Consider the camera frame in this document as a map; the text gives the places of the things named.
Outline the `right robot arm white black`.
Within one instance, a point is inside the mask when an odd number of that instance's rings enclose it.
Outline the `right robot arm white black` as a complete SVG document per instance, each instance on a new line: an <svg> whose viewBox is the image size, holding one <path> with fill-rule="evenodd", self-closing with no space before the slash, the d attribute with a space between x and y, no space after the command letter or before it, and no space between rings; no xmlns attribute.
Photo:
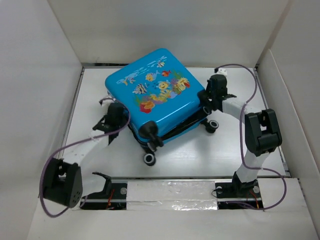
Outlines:
<svg viewBox="0 0 320 240"><path fill-rule="evenodd" d="M270 153L282 144L277 115L272 109L259 110L228 93L227 78L215 74L207 80L205 90L198 93L203 111L210 115L220 111L239 121L241 165L230 185L217 194L219 198L241 198L257 183L258 172Z"/></svg>

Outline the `blue kids suitcase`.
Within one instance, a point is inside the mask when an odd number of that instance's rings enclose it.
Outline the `blue kids suitcase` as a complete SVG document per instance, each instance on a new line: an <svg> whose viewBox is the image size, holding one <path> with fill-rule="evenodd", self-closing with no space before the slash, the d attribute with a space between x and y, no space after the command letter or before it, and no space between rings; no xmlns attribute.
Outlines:
<svg viewBox="0 0 320 240"><path fill-rule="evenodd" d="M167 49L159 48L105 79L108 94L130 113L128 124L144 149L143 161L156 163L155 152L165 143L202 124L209 134L219 127L209 120L206 90Z"/></svg>

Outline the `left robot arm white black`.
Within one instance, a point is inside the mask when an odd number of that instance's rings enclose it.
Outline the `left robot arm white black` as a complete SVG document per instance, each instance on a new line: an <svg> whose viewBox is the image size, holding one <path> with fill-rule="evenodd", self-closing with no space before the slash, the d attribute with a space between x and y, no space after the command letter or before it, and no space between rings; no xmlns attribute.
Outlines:
<svg viewBox="0 0 320 240"><path fill-rule="evenodd" d="M120 102L112 102L107 113L92 128L88 138L57 149L47 159L39 182L39 200L43 211L51 218L59 214L50 213L45 200L72 209L84 196L92 191L100 198L111 194L111 178L100 172L83 179L82 169L96 154L107 147L131 120L129 110Z"/></svg>

